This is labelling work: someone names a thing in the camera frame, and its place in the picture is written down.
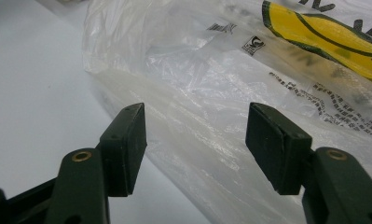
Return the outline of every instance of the translucent plastic bag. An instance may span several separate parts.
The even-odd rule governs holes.
[[[277,2],[316,13],[307,1]],[[115,115],[145,102],[147,156],[212,223],[305,222],[300,197],[277,195],[244,144],[250,102],[277,107],[313,136],[313,148],[347,150],[372,175],[372,82],[277,37],[262,6],[91,1],[86,19],[85,68],[101,83],[104,104]],[[325,13],[348,19],[333,11]],[[308,60],[319,61],[310,70],[339,75],[316,77]]]

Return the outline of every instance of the white plastic bag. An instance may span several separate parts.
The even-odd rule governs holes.
[[[277,2],[316,11],[306,1]],[[244,144],[250,102],[277,107],[313,136],[313,148],[349,151],[372,175],[372,82],[276,37],[262,5],[92,0],[86,19],[85,69],[102,84],[105,105],[115,115],[145,102],[148,157],[212,223],[305,222],[300,197],[274,192]],[[301,62],[319,60],[341,79],[315,77],[286,57],[301,53]]]

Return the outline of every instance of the white surface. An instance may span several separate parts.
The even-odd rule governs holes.
[[[82,70],[88,2],[0,1],[0,188],[8,198],[56,176],[111,122]],[[134,194],[110,200],[112,223],[209,223],[145,157]]]

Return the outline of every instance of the yellow banana graphic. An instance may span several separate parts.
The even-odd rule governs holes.
[[[299,14],[264,1],[263,21],[272,33],[340,63],[372,81],[372,37],[322,14]]]

